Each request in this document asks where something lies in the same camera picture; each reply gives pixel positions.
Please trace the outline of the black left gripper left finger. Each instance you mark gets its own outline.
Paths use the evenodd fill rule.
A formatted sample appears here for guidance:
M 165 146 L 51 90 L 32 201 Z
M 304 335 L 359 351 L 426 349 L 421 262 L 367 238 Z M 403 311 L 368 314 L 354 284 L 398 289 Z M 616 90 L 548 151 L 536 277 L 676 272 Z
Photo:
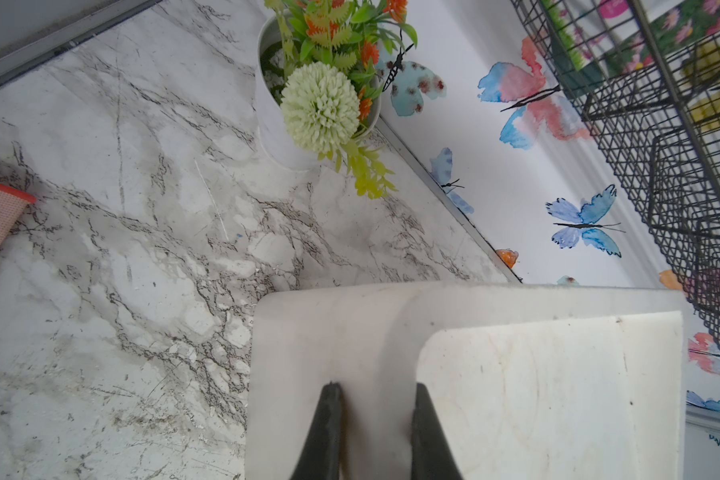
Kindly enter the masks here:
M 322 387 L 292 480 L 339 480 L 343 392 L 338 383 Z

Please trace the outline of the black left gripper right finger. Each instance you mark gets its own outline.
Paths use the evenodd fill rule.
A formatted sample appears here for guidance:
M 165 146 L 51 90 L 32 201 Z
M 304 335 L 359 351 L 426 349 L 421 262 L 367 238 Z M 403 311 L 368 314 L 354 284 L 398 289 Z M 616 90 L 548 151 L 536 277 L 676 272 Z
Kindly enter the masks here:
M 413 480 L 462 480 L 427 387 L 416 385 L 412 418 Z

